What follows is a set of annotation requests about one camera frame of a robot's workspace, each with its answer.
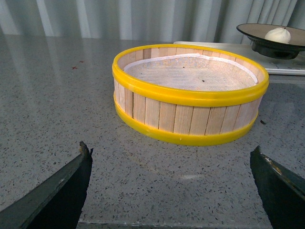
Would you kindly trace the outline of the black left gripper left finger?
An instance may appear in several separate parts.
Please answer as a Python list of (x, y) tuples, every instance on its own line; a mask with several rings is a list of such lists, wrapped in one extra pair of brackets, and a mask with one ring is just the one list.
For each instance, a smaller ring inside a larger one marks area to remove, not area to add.
[(80, 142), (80, 154), (0, 213), (2, 229), (74, 229), (87, 197), (92, 149)]

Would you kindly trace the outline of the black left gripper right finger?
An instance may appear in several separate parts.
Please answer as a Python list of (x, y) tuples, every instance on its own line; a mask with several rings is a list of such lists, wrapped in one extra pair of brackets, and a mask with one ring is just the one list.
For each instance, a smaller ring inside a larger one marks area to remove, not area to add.
[(257, 146), (250, 168), (263, 208), (274, 229), (305, 227), (305, 179), (267, 157)]

